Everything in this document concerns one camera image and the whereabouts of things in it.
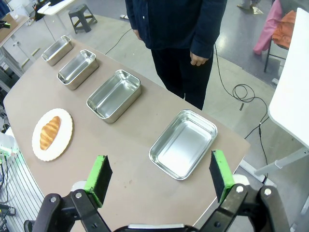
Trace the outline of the green-padded right gripper right finger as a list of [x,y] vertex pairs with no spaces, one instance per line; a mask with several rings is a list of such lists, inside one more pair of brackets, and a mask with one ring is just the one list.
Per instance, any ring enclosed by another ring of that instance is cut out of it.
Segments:
[[274,186],[253,189],[236,183],[223,151],[213,150],[209,166],[219,206],[199,232],[226,232],[235,218],[247,217],[254,232],[290,232],[286,212]]

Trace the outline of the green-padded right gripper left finger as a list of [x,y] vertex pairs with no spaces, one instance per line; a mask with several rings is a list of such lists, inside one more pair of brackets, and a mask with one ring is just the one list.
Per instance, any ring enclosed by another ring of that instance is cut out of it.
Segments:
[[98,208],[103,202],[112,176],[107,156],[97,156],[85,186],[62,197],[45,196],[35,220],[35,232],[70,232],[80,221],[85,232],[111,232]]

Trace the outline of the croissant bread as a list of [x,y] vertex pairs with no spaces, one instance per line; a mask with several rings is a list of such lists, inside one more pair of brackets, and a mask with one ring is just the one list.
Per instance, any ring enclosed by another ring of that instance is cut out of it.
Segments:
[[55,116],[45,126],[43,126],[40,134],[41,150],[47,150],[50,147],[58,134],[60,125],[60,117]]

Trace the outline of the medium rectangular steel container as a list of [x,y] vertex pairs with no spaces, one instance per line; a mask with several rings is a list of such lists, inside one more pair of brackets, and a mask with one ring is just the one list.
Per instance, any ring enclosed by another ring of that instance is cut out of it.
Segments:
[[87,107],[106,123],[114,123],[141,95],[141,82],[125,70],[117,70],[87,99]]

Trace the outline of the deep narrow steel container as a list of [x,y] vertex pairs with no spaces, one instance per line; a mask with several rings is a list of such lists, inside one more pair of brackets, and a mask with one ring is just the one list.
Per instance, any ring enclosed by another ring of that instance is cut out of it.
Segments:
[[58,73],[58,80],[70,90],[77,89],[97,68],[97,56],[89,50],[81,50]]

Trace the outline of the small narrow steel container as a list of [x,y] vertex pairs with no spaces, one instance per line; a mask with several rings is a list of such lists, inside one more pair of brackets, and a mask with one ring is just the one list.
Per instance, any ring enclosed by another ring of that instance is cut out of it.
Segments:
[[42,53],[42,59],[50,66],[55,66],[73,48],[71,38],[63,35]]

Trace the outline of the person's left hand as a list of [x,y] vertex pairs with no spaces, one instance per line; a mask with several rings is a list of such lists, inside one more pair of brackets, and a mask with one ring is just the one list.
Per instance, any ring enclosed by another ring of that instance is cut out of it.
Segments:
[[208,58],[197,56],[193,52],[190,52],[190,58],[191,58],[190,61],[191,65],[198,67],[204,65],[209,60]]

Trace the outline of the large shallow steel tray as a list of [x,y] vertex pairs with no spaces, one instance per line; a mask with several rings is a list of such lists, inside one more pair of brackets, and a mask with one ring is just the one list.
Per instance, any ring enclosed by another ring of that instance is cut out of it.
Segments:
[[176,180],[197,167],[218,134],[214,123],[192,110],[180,111],[149,151],[150,160]]

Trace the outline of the white scalloped round plate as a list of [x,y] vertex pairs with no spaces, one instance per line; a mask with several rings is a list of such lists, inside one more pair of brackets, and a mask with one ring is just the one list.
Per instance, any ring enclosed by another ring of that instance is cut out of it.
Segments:
[[42,161],[52,161],[67,148],[73,132],[73,120],[64,109],[56,108],[44,114],[35,126],[32,149]]

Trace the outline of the white side table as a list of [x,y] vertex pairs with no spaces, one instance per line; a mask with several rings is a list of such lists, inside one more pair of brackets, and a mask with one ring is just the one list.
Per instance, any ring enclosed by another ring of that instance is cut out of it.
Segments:
[[245,161],[240,163],[254,178],[273,185],[267,174],[309,156],[309,13],[301,8],[296,12],[290,48],[268,115],[303,145],[296,152],[257,170]]

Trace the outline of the person in dark clothes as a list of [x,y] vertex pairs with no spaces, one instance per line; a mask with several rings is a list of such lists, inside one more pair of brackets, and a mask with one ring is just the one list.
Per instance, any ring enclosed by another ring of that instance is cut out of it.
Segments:
[[[202,109],[227,0],[125,0],[166,89]],[[190,52],[208,58],[193,66]]]

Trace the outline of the pink garment on chair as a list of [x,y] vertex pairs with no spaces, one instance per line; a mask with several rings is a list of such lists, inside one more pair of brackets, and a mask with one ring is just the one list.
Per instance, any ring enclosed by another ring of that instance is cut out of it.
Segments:
[[261,55],[262,52],[269,49],[271,44],[272,35],[281,21],[281,19],[287,14],[287,8],[290,0],[274,0],[271,9],[267,15],[263,29],[259,36],[256,45],[253,48],[253,52],[256,55]]

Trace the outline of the orange cloth on chair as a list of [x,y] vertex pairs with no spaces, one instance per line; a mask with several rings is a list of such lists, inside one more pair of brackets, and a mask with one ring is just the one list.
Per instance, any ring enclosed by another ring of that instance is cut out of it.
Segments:
[[275,44],[289,49],[295,26],[296,12],[287,13],[277,25],[272,40]]

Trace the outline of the grey plastic stool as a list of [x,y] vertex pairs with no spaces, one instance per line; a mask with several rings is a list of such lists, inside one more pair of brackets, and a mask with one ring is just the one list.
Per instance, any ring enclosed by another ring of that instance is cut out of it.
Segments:
[[68,15],[75,34],[77,34],[79,30],[84,30],[86,33],[90,32],[90,25],[98,22],[86,4],[81,4],[72,8],[68,12]]

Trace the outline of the white desk in background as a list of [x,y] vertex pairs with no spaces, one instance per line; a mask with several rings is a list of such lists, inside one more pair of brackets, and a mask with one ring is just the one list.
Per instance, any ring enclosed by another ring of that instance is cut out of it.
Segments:
[[44,5],[41,9],[38,10],[39,14],[43,15],[55,15],[59,13],[61,10],[64,10],[70,4],[72,4],[75,0],[63,0],[56,5],[49,5],[50,3]]

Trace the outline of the black metal chair frame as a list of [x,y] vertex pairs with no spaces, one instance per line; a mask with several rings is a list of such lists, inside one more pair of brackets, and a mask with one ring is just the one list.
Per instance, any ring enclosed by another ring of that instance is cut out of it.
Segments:
[[288,48],[283,45],[278,45],[271,41],[268,50],[266,51],[266,60],[264,64],[264,73],[274,73],[279,71],[285,64]]

